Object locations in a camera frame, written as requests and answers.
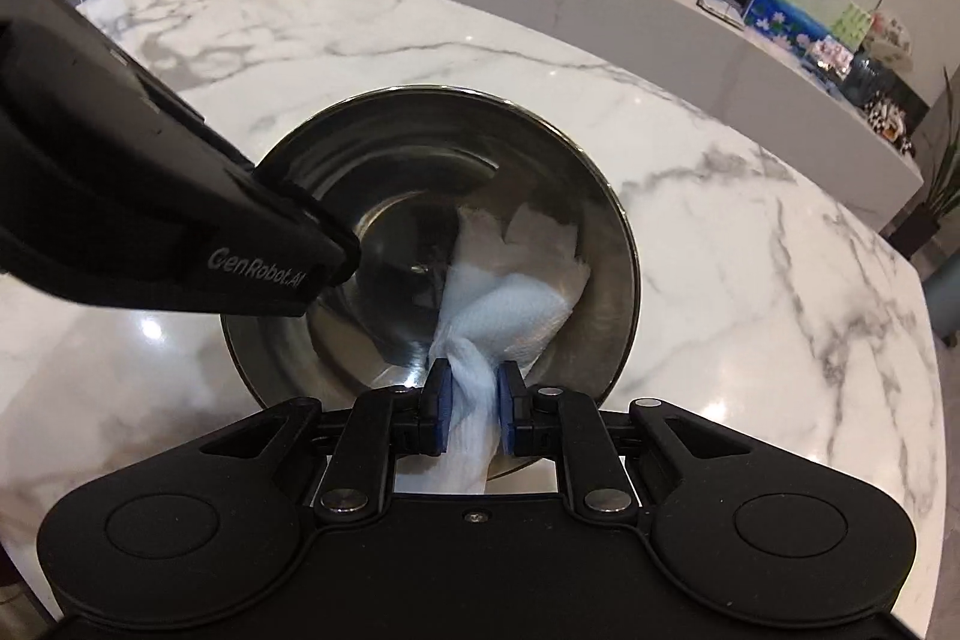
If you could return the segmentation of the white cloth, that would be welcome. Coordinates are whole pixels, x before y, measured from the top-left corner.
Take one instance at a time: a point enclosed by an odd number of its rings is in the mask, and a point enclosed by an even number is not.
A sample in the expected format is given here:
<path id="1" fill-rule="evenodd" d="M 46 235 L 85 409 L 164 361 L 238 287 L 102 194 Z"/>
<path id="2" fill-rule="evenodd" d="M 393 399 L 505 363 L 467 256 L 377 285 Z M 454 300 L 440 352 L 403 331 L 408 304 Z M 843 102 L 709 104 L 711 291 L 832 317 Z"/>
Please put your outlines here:
<path id="1" fill-rule="evenodd" d="M 430 359 L 452 372 L 446 452 L 407 456 L 395 489 L 405 494 L 482 494 L 500 450 L 496 370 L 529 370 L 581 299 L 590 268 L 578 227 L 530 206 L 501 223 L 485 209 L 459 211 L 454 259 L 444 281 Z"/>

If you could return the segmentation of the blue stainless steel bowl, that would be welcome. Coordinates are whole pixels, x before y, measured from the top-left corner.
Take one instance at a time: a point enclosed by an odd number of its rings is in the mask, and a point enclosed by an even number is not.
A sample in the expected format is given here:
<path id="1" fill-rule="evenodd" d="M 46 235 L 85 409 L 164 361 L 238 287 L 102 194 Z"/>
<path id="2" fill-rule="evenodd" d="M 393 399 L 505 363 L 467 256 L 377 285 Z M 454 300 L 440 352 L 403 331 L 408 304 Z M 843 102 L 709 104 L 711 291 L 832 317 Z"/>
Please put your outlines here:
<path id="1" fill-rule="evenodd" d="M 299 317 L 224 320 L 229 351 L 263 403 L 301 393 L 342 411 L 370 390 L 425 385 L 460 209 L 507 223 L 524 205 L 578 227 L 590 278 L 521 377 L 589 395 L 597 409 L 612 390 L 638 321 L 638 250 L 612 185 L 560 130 L 483 92 L 384 89 L 320 112 L 262 165 L 359 243 L 355 273 Z"/>

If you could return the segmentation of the potted green plant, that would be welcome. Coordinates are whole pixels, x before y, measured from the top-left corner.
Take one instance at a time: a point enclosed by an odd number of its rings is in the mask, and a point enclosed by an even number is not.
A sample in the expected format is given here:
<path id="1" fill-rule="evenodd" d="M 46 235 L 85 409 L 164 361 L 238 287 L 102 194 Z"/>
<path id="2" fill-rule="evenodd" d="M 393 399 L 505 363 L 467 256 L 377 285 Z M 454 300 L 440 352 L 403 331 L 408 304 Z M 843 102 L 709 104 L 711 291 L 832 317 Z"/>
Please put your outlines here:
<path id="1" fill-rule="evenodd" d="M 929 147 L 932 169 L 924 197 L 896 226 L 890 245 L 911 260 L 939 232 L 940 224 L 958 208 L 958 88 L 944 74 L 942 145 Z"/>

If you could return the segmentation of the grey pedal trash bin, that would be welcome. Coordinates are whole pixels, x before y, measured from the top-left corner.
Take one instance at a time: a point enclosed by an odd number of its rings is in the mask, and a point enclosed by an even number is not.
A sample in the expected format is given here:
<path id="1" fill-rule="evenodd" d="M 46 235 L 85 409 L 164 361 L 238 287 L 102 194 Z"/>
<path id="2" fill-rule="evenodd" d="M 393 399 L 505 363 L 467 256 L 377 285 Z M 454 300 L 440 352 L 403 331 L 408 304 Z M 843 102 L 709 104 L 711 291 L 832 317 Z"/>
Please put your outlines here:
<path id="1" fill-rule="evenodd" d="M 960 320 L 960 273 L 957 266 L 944 265 L 923 283 L 931 328 L 949 346 L 958 341 Z"/>

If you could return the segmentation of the notebook on console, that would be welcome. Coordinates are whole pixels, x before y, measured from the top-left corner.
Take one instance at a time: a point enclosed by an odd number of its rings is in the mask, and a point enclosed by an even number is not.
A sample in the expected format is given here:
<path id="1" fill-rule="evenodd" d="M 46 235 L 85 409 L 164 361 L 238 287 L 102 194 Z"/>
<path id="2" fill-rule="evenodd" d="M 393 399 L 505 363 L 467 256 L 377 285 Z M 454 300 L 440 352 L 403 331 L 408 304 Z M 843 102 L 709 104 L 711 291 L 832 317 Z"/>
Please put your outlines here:
<path id="1" fill-rule="evenodd" d="M 743 8 L 737 0 L 697 0 L 697 7 L 734 28 L 745 26 Z"/>

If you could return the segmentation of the black white plush toy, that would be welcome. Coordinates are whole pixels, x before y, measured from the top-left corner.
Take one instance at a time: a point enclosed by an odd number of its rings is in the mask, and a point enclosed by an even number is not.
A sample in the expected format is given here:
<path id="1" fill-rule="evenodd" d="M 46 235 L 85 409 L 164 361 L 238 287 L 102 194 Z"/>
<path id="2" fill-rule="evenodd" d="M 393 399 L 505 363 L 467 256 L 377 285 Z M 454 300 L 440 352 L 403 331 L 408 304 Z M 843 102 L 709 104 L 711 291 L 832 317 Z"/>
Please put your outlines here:
<path id="1" fill-rule="evenodd" d="M 880 92 L 869 97 L 864 104 L 864 115 L 871 130 L 884 138 L 901 156 L 916 156 L 916 149 L 908 133 L 907 112 L 891 97 Z"/>

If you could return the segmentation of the pink flower box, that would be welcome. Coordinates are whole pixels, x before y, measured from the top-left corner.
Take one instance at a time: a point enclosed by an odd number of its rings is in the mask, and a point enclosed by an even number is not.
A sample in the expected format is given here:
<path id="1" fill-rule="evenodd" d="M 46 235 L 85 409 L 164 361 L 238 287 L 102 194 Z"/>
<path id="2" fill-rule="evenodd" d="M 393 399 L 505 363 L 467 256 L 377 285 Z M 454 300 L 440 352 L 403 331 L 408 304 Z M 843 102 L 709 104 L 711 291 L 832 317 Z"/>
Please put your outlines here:
<path id="1" fill-rule="evenodd" d="M 812 65 L 815 73 L 822 74 L 825 80 L 843 83 L 850 74 L 854 62 L 854 53 L 844 44 L 825 35 L 807 47 L 805 60 Z"/>

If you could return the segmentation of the decorative round fan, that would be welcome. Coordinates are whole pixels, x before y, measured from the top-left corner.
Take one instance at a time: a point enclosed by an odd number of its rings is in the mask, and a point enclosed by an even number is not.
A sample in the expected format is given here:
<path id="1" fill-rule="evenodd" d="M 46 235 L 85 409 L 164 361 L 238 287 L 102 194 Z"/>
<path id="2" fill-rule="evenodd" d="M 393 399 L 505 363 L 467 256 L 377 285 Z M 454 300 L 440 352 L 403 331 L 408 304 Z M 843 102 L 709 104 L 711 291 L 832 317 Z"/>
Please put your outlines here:
<path id="1" fill-rule="evenodd" d="M 913 69 L 913 38 L 896 14 L 877 10 L 864 47 L 872 57 L 892 70 Z"/>

